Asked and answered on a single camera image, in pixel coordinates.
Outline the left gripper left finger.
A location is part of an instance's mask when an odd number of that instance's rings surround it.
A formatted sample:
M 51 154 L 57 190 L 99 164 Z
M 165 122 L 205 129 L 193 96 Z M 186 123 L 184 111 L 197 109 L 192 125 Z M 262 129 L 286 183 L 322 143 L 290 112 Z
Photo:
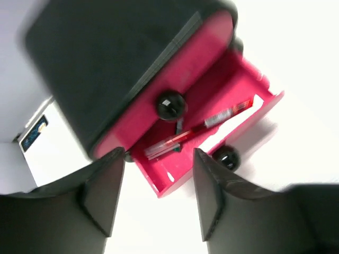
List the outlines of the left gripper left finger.
M 111 236 L 125 151 L 28 193 L 1 196 L 1 253 L 103 253 Z

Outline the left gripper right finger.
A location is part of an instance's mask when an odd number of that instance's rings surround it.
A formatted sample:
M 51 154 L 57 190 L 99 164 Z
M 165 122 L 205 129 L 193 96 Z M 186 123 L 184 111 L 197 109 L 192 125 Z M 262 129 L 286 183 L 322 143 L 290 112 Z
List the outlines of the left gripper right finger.
M 195 149 L 193 178 L 209 253 L 338 253 L 338 185 L 257 186 Z

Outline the pink drawer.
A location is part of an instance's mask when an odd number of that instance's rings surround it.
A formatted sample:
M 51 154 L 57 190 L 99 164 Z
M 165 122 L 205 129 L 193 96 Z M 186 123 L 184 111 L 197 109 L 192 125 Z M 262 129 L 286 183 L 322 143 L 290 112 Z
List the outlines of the pink drawer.
M 243 134 L 283 96 L 239 52 L 227 50 L 185 94 L 183 130 L 198 133 L 181 143 L 181 152 L 169 150 L 150 160 L 145 150 L 175 133 L 173 123 L 158 120 L 131 148 L 132 158 L 157 197 L 164 197 L 191 178 L 196 148 L 212 154 Z
M 226 50 L 232 33 L 227 11 L 211 15 L 111 126 L 96 145 L 94 157 L 101 158 L 115 147 L 131 148 L 159 119 L 155 110 L 158 96 L 167 90 L 184 94 Z

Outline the red pen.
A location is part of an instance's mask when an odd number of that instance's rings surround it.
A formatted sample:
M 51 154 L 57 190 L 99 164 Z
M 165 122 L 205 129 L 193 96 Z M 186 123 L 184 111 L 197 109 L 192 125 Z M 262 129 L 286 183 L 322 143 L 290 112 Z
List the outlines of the red pen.
M 172 137 L 168 137 L 151 147 L 145 149 L 144 154 L 148 160 L 155 159 L 165 153 L 172 151 L 178 145 L 181 145 L 185 142 L 192 140 L 194 137 L 200 133 L 204 133 L 207 130 L 214 128 L 224 122 L 230 120 L 236 115 L 242 113 L 243 111 L 251 108 L 253 106 L 254 99 L 249 98 L 241 103 L 238 103 L 226 110 L 223 110 L 205 120 L 201 123 L 191 127 L 189 130 L 182 132 L 181 134 L 176 134 Z

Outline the green pen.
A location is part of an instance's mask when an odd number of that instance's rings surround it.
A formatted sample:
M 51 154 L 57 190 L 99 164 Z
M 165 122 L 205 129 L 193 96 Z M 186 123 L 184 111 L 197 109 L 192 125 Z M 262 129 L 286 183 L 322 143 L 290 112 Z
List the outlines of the green pen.
M 175 126 L 175 134 L 181 134 L 183 132 L 183 123 L 184 123 L 184 118 L 181 118 L 177 121 L 176 126 Z M 181 146 L 178 145 L 173 149 L 175 152 L 181 152 Z

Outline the pink top drawer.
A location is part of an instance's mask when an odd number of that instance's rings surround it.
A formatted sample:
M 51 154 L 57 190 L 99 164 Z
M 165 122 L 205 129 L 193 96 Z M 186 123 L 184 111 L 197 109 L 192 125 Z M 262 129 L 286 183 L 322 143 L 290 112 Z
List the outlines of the pink top drawer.
M 159 119 L 155 110 L 158 96 L 167 90 L 184 94 L 226 50 L 232 33 L 227 11 L 211 15 L 111 126 L 96 145 L 94 157 L 101 158 L 115 147 L 131 148 Z

